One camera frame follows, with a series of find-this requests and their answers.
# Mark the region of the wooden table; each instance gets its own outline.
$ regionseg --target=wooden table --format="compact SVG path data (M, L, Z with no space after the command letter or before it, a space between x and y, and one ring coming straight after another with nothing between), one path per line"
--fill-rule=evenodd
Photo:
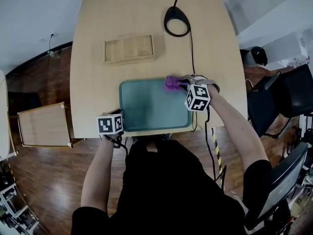
M174 0L83 0L70 69L71 113L76 138L98 137L96 117L119 108L121 82L192 74L189 35L172 37L163 28L165 12L173 4ZM244 70L223 1L178 0L177 7L191 24L196 73L214 79L221 88L221 95L247 118ZM143 34L154 37L154 62L121 66L103 63L105 40ZM206 117L206 113L198 114L198 129L204 128ZM211 109L208 127L222 125ZM131 132L125 136L182 132L192 128Z
M10 136L8 122L8 93L3 71L0 70L0 157L6 158L10 151Z

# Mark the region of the person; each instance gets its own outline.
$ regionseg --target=person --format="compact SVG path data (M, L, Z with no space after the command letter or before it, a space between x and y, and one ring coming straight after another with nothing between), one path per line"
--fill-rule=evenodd
M264 147L248 121L208 85L210 105L221 117L241 158L243 202L253 204L253 186L271 170ZM87 171L81 207L72 216L71 234L205 232L246 234L245 213L204 171L199 159L168 135L157 152L134 139L126 160L116 213L108 217L113 143L103 138Z

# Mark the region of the chair seat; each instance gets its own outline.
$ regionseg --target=chair seat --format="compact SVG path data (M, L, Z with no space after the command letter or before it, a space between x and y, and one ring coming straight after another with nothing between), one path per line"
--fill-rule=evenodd
M258 136L262 136L277 118L271 89L247 93L248 113Z

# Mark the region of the wooden floor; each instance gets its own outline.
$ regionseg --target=wooden floor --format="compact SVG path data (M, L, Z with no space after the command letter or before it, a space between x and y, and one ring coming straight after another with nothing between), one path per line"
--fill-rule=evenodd
M65 101L69 98L69 68L71 48L63 49L50 58L47 57L29 65L19 76L7 79L11 92L37 92L43 105ZM262 68L245 69L246 78L253 84L264 75L272 73ZM286 119L278 117L271 126L277 132ZM222 163L227 164L225 191L236 191L242 195L243 172L239 156L236 153L224 127L216 128ZM293 139L291 128L280 139L262 137L262 143L273 165L277 163L287 143ZM99 139L88 139L77 143L73 149L26 148L21 146L18 134L14 136L18 143L19 155L9 160L18 188L40 223L52 235L68 235L71 229L71 216L80 206L80 197L86 171L99 145ZM204 139L204 131L174 134L173 139L197 155L208 175L213 175L210 156ZM209 135L209 143L214 148ZM115 150L112 162L112 179L109 198L109 215L116 210L122 189L122 176L125 169L125 151Z

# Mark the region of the right forearm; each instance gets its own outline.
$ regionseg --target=right forearm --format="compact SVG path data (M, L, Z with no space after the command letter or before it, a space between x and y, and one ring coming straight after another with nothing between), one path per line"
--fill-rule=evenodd
M210 104L222 119L241 157L244 171L254 161L268 160L262 142L249 122L219 94L211 97Z

